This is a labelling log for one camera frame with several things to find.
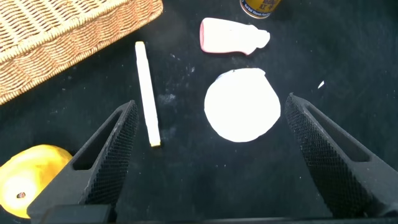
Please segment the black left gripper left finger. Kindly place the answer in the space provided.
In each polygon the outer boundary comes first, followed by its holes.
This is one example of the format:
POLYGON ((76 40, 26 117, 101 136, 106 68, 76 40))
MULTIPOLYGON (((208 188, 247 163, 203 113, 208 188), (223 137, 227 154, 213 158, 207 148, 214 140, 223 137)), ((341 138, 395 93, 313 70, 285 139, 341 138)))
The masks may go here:
POLYGON ((138 126, 135 102, 119 106, 28 206, 31 221, 114 221, 138 126))

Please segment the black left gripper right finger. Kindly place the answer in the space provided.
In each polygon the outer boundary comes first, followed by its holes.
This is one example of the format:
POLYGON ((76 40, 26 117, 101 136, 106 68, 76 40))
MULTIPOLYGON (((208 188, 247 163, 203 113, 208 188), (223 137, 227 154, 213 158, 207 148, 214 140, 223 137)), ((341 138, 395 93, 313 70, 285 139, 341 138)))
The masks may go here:
POLYGON ((289 94, 285 117, 335 217, 396 217, 397 171, 309 101, 289 94))

